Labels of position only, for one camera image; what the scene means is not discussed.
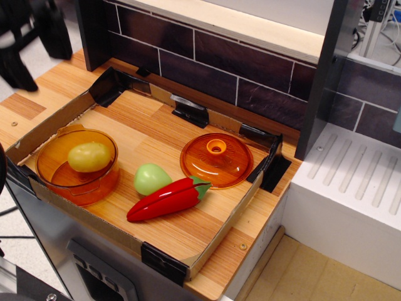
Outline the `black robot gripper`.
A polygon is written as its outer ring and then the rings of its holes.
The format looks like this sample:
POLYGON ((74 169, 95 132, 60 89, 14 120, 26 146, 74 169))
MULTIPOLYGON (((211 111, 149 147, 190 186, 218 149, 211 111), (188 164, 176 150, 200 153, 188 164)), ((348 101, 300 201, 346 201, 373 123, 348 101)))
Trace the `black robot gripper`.
POLYGON ((19 52, 39 37, 52 58, 69 60, 72 47, 62 12, 54 1, 1 1, 1 76, 12 87, 35 92, 38 86, 19 52))

